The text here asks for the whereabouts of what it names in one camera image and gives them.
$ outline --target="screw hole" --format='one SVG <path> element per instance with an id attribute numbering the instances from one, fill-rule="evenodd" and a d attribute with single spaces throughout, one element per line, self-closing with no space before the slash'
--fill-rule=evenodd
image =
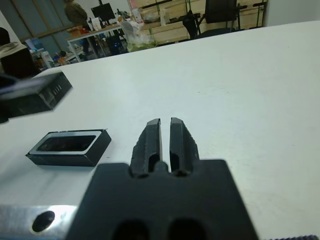
<path id="1" fill-rule="evenodd" d="M 45 211 L 35 218 L 32 224 L 32 230 L 36 233 L 40 233 L 47 229 L 54 220 L 55 213 L 53 211 Z"/>

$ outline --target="small black box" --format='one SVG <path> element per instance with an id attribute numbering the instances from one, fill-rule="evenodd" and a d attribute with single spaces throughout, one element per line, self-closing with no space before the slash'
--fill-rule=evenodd
<path id="1" fill-rule="evenodd" d="M 22 80 L 0 89 L 0 109 L 7 118 L 50 111 L 71 88 L 62 72 Z"/>
<path id="2" fill-rule="evenodd" d="M 25 156 L 36 165 L 94 167 L 111 137 L 105 129 L 49 132 Z"/>

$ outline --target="white desk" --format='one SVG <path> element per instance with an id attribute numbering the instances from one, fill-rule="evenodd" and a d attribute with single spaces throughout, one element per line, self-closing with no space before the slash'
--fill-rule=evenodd
<path id="1" fill-rule="evenodd" d="M 100 163 L 130 163 L 147 121 L 184 120 L 202 159 L 227 160 L 261 239 L 320 235 L 320 21 L 76 63 L 54 112 L 0 125 L 0 204 L 78 205 L 94 173 L 25 154 L 50 131 L 108 128 Z"/>
<path id="2" fill-rule="evenodd" d="M 106 33 L 113 34 L 114 30 L 119 30 L 119 29 L 121 29 L 121 27 L 118 24 L 115 23 L 115 24 L 111 24 L 111 25 L 106 26 L 105 28 L 102 28 L 102 29 L 97 30 L 97 31 L 91 31 L 91 32 L 88 32 L 88 33 L 85 33 L 85 34 L 82 34 L 82 35 L 79 35 L 79 36 L 69 37 L 69 38 L 66 39 L 66 41 L 68 42 L 68 45 L 70 46 L 71 51 L 74 54 L 76 60 L 80 63 L 81 59 L 77 55 L 76 50 L 75 50 L 74 46 L 72 45 L 73 42 L 79 41 L 81 39 L 87 39 L 87 38 L 90 38 L 90 37 L 94 37 L 94 36 L 97 36 L 97 35 L 100 35 L 100 34 L 106 34 Z M 98 53 L 95 51 L 95 48 L 92 46 L 92 43 L 90 41 L 88 41 L 88 42 L 89 42 L 90 48 L 92 49 L 95 57 L 98 59 Z M 104 56 L 106 57 L 106 53 L 104 51 L 104 48 L 102 47 L 100 42 L 98 42 L 98 43 L 100 45 L 100 48 L 101 48 Z"/>

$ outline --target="plastic bag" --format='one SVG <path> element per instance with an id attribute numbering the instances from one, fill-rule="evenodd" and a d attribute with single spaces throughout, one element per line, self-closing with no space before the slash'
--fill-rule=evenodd
<path id="1" fill-rule="evenodd" d="M 144 35 L 139 32 L 142 24 L 138 24 L 135 21 L 121 21 L 119 25 L 126 36 L 128 52 L 151 49 L 157 46 L 156 41 L 150 35 Z"/>

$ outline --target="person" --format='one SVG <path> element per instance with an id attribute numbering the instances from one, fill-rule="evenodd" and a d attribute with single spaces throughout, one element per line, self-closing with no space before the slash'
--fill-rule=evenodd
<path id="1" fill-rule="evenodd" d="M 66 17 L 72 22 L 75 26 L 82 25 L 84 29 L 90 31 L 90 27 L 88 25 L 87 19 L 88 15 L 86 11 L 74 0 L 64 0 L 64 12 Z M 98 49 L 96 48 L 96 40 L 94 36 L 89 37 L 89 41 L 94 47 L 96 53 L 98 53 Z M 83 40 L 83 52 L 85 53 L 85 60 L 88 60 L 88 52 L 89 52 L 89 42 L 87 38 Z"/>
<path id="2" fill-rule="evenodd" d="M 10 36 L 7 30 L 0 27 L 0 59 L 15 54 L 27 47 L 19 42 L 10 42 Z M 0 63 L 0 73 L 4 73 L 2 64 Z"/>

